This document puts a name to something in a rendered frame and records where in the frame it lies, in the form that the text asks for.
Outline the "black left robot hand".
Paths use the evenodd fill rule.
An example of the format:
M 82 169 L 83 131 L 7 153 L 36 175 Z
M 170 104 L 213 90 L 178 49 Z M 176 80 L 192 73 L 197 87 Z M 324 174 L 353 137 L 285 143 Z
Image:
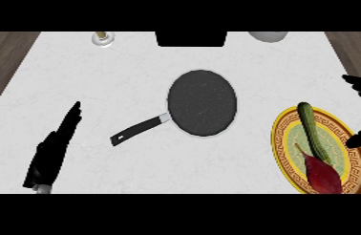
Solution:
M 57 130 L 48 133 L 45 139 L 36 145 L 36 152 L 29 162 L 22 183 L 25 188 L 32 189 L 38 184 L 53 186 L 64 159 L 67 145 L 82 120 L 81 113 L 81 103 L 76 101 L 64 115 Z

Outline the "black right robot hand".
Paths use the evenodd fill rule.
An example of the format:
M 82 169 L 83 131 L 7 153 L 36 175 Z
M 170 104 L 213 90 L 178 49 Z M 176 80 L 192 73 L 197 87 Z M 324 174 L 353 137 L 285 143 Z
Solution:
M 350 85 L 352 90 L 361 96 L 361 77 L 355 75 L 341 75 L 344 82 Z M 344 145 L 349 149 L 361 147 L 361 130 L 346 140 Z

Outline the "green squash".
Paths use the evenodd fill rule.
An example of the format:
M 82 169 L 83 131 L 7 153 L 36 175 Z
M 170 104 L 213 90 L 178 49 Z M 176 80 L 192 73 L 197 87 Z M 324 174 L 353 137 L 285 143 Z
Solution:
M 312 106 L 306 102 L 300 102 L 297 104 L 296 110 L 297 110 L 299 120 L 302 122 L 303 131 L 304 131 L 307 142 L 309 142 L 312 156 L 316 159 L 319 159 L 322 162 L 325 162 L 328 165 L 331 165 L 328 154 L 325 152 L 325 149 L 321 146 L 321 142 L 318 139 Z

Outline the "yellow patterned plate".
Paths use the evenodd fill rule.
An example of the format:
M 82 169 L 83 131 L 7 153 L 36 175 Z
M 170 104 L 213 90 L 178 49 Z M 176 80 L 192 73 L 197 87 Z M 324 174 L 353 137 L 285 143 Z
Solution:
M 344 145 L 353 133 L 343 122 L 324 110 L 313 107 L 315 132 L 332 168 L 338 173 L 344 194 L 361 194 L 361 147 Z M 306 177 L 304 158 L 310 155 L 309 142 L 299 120 L 297 108 L 290 107 L 279 114 L 271 131 L 271 145 L 281 174 L 300 193 L 315 193 Z

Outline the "black frying pan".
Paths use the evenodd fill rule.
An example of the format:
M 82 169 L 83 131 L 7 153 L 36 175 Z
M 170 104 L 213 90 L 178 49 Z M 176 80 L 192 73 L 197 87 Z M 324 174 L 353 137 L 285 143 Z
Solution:
M 111 135 L 111 146 L 169 120 L 190 136 L 216 136 L 231 125 L 235 114 L 237 96 L 228 80 L 212 71 L 192 70 L 172 83 L 166 112 Z

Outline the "pale grey bowl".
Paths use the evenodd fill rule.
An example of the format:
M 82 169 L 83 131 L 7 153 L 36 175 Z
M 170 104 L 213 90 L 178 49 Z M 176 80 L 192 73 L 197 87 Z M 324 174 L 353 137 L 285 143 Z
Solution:
M 248 32 L 248 35 L 262 42 L 275 43 L 287 36 L 287 32 Z

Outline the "dark red vegetable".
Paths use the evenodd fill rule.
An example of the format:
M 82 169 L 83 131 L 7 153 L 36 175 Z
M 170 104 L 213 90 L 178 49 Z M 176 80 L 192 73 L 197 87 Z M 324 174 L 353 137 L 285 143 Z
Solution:
M 294 146 L 304 159 L 306 178 L 312 189 L 319 194 L 340 194 L 341 180 L 337 171 L 318 158 L 304 153 L 299 144 L 294 144 Z

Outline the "black appliance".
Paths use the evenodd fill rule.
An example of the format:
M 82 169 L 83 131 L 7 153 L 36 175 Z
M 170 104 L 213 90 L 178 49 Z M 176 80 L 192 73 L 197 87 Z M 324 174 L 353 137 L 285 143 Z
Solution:
M 160 47 L 222 47 L 226 32 L 156 32 Z

